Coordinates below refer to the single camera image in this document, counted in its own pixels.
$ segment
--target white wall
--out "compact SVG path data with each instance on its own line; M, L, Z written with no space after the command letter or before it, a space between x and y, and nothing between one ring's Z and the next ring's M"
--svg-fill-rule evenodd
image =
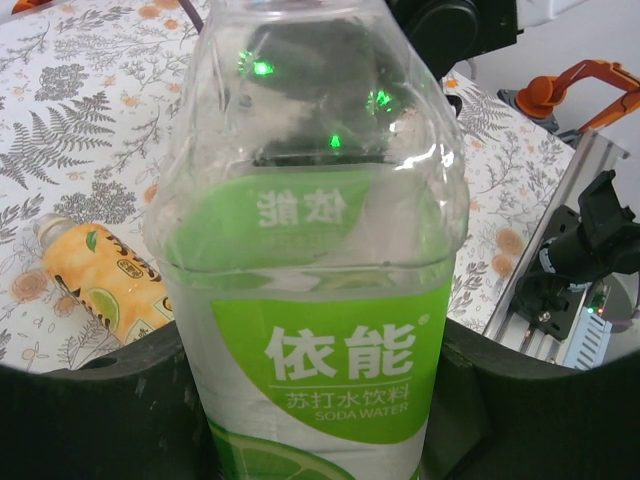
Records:
M589 0L550 23L527 29L516 45L475 59L476 82L493 93L517 90L538 75L558 75L586 58L620 62L640 77L640 0ZM470 76L467 64L456 69ZM580 128L623 93L596 79L576 83L555 110L561 131ZM640 155L640 109L602 133Z

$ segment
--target plastic bottle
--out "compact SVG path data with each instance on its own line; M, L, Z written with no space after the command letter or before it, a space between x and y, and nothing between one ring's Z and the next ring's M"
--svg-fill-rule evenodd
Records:
M160 274L102 225L49 213L34 231L49 276L122 344L173 321Z
M382 0L213 2L145 220L228 478L418 478L469 195Z

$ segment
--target lime slice graphic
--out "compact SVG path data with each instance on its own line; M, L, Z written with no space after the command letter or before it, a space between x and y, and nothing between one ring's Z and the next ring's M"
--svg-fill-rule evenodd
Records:
M227 432L209 421L228 480L355 480L340 467L297 448Z
M110 292L102 288L89 290L89 298L102 314L102 321L109 327L111 332L118 329L120 323L120 307L117 300Z

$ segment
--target table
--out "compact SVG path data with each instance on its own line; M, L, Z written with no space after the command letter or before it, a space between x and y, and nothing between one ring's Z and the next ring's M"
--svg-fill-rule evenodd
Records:
M142 219L195 40L177 0L74 0L0 25L3 364L74 369L119 347L45 276L32 225L102 223L149 258ZM466 78L444 85L464 99L471 191L449 316L482 332L573 150Z

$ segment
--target yellow bottle label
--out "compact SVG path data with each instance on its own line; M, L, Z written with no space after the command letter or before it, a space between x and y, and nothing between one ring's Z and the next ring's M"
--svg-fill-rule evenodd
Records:
M160 274L101 225L78 225L47 249L51 278L127 345L173 321Z

